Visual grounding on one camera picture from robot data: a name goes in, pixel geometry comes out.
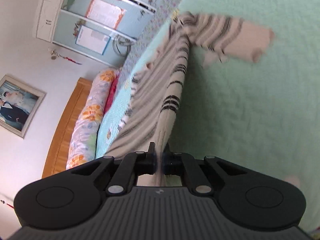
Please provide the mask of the framed wedding photo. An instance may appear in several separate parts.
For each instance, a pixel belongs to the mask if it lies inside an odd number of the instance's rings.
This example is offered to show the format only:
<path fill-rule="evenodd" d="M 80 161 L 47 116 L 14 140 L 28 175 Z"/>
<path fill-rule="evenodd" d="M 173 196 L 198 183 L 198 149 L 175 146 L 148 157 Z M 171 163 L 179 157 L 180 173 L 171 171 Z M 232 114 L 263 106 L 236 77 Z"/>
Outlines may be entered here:
<path fill-rule="evenodd" d="M 24 138 L 46 93 L 10 75 L 1 79 L 1 127 Z"/>

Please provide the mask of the wooden headboard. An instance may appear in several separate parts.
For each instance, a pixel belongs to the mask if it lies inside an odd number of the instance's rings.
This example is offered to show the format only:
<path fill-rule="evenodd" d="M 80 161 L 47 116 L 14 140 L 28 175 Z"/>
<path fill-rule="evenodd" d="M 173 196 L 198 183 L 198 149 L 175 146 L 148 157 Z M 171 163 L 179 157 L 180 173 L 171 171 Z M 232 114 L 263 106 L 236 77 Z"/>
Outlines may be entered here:
<path fill-rule="evenodd" d="M 91 87 L 92 81 L 83 77 L 77 81 L 53 136 L 43 168 L 42 178 L 66 170 L 68 150 L 75 123 L 86 104 Z"/>

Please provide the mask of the hanging tassel ornament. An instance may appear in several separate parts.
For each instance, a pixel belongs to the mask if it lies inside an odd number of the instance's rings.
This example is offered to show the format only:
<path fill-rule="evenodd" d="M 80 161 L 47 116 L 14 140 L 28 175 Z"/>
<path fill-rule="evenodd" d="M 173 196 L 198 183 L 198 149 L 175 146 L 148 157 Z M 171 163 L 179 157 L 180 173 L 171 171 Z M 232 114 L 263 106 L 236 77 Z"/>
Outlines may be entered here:
<path fill-rule="evenodd" d="M 74 64 L 82 65 L 82 63 L 77 62 L 77 61 L 71 59 L 70 57 L 63 56 L 63 55 L 59 54 L 55 49 L 48 48 L 48 51 L 49 51 L 49 53 L 50 53 L 50 59 L 51 59 L 51 60 L 56 60 L 56 59 L 58 59 L 58 58 L 61 58 L 61 59 L 67 60 L 67 61 L 69 61 L 69 62 L 72 62 L 72 63 L 74 63 Z"/>

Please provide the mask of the red pillow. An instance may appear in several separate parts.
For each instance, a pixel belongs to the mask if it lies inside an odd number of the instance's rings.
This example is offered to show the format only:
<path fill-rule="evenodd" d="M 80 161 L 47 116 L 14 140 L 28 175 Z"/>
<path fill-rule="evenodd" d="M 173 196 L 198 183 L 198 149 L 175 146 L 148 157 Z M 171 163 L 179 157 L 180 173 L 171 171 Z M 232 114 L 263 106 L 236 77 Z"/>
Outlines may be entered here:
<path fill-rule="evenodd" d="M 115 78 L 115 80 L 112 82 L 110 91 L 106 100 L 105 108 L 104 108 L 104 114 L 108 112 L 108 110 L 111 108 L 112 103 L 114 101 L 115 93 L 117 90 L 117 84 L 118 84 L 119 76 Z"/>

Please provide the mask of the floral pillow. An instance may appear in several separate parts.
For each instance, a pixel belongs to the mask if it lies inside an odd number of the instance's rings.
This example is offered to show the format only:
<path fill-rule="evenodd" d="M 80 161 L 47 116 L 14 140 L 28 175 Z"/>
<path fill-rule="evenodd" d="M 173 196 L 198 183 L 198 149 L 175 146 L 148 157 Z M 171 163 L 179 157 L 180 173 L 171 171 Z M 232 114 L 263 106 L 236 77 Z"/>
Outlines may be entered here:
<path fill-rule="evenodd" d="M 106 113 L 112 85 L 119 74 L 119 70 L 107 69 L 94 78 L 85 106 L 79 114 L 72 133 L 67 169 L 95 159 L 98 131 Z"/>

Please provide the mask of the white wardrobe with glass doors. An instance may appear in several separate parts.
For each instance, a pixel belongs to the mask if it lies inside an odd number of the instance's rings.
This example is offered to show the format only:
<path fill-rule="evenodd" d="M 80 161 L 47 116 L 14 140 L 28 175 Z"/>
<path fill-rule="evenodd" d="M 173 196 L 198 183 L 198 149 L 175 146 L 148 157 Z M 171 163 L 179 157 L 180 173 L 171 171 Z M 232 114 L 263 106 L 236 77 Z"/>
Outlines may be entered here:
<path fill-rule="evenodd" d="M 161 0 L 39 0 L 35 38 L 110 67 L 123 65 Z"/>

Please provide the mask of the mint green quilted bedspread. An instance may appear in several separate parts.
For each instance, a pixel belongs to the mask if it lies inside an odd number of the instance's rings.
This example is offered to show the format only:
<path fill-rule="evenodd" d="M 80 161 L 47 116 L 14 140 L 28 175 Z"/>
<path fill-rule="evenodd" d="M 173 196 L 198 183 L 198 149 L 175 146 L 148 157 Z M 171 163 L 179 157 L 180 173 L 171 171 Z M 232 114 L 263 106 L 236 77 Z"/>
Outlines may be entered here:
<path fill-rule="evenodd" d="M 272 28 L 258 63 L 214 60 L 191 50 L 169 145 L 215 155 L 296 185 L 300 227 L 319 227 L 319 0 L 181 0 L 180 12 L 242 17 Z"/>

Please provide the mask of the cream black striped knit sweater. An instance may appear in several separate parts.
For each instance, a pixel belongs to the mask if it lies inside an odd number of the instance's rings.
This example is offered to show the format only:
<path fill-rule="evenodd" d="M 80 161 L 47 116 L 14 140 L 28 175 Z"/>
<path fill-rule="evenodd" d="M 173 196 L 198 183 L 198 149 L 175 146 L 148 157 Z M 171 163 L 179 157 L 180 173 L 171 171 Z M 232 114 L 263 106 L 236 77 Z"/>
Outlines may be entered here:
<path fill-rule="evenodd" d="M 271 28 L 242 18 L 189 12 L 179 15 L 152 59 L 132 77 L 130 101 L 107 154 L 121 159 L 127 153 L 147 150 L 154 142 L 156 172 L 139 176 L 138 185 L 165 185 L 162 152 L 180 106 L 191 47 L 207 50 L 208 61 L 236 57 L 258 62 L 273 38 Z"/>

